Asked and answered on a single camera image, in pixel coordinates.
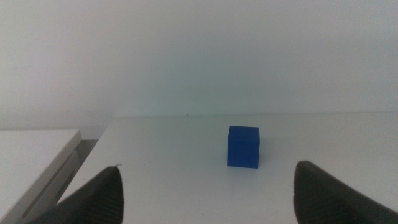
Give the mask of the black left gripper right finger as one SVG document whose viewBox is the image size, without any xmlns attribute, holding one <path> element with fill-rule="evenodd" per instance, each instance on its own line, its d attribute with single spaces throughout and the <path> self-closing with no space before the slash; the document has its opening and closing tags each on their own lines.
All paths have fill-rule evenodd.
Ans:
<svg viewBox="0 0 398 224">
<path fill-rule="evenodd" d="M 294 212 L 299 223 L 391 223 L 397 212 L 361 194 L 310 161 L 297 163 Z"/>
</svg>

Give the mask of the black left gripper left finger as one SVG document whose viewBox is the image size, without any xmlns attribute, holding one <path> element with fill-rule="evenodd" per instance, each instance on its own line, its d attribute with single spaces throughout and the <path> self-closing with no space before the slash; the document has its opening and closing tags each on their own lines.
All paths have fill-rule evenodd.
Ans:
<svg viewBox="0 0 398 224">
<path fill-rule="evenodd" d="M 33 224 L 121 224 L 124 195 L 121 173 L 116 166 L 102 170 Z"/>
</svg>

